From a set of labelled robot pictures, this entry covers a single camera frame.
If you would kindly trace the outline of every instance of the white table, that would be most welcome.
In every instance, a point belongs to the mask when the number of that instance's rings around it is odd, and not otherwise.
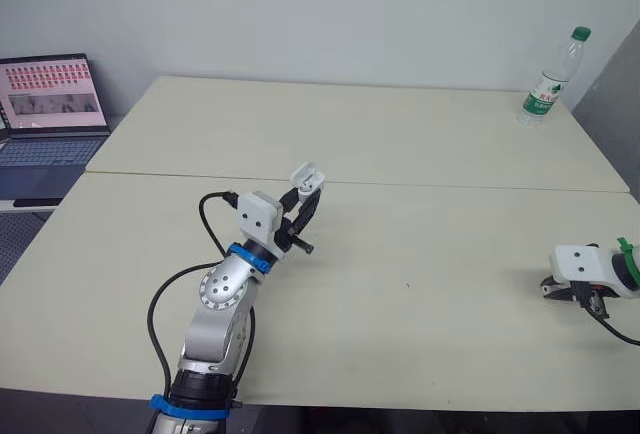
[[[280,181],[85,174],[0,288],[0,386],[146,398],[157,286],[218,254],[197,201]],[[224,244],[234,212],[212,201]],[[637,409],[638,351],[539,282],[558,243],[640,241],[624,193],[329,183],[304,238],[260,288],[246,402],[445,410]],[[200,275],[157,312],[175,370]],[[638,337],[640,303],[611,300]]]
[[[558,103],[538,128],[523,93],[161,77],[89,171],[627,192]]]

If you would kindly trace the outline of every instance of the white wall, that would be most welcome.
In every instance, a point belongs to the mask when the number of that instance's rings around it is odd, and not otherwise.
[[[639,14],[639,0],[0,0],[0,56],[84,51],[122,115],[159,73],[524,90],[586,25],[573,107]]]

